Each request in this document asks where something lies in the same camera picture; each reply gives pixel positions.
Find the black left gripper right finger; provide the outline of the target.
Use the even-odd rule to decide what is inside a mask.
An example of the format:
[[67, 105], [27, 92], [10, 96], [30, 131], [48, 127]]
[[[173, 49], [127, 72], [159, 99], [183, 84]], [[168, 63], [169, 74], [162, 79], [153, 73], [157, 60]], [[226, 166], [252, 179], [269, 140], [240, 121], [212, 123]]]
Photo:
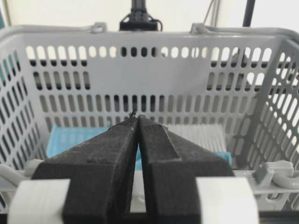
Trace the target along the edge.
[[138, 139], [146, 212], [155, 224], [257, 224], [249, 183], [222, 157], [145, 116]]

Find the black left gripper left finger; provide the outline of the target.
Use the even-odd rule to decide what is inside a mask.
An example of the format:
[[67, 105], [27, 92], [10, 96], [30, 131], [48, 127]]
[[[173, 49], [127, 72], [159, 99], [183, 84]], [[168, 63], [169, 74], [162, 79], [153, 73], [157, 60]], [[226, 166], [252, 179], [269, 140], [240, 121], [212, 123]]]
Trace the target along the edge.
[[41, 162], [22, 181], [9, 224], [107, 224], [130, 210], [138, 119]]

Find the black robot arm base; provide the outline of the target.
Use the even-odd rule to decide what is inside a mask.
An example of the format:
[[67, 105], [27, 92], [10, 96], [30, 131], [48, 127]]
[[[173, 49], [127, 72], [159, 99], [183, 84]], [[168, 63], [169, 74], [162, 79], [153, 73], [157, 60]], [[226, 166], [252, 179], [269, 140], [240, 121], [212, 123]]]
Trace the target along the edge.
[[163, 24], [159, 19], [153, 18], [147, 11], [145, 0], [132, 0], [131, 11], [119, 25], [120, 31], [160, 31]]

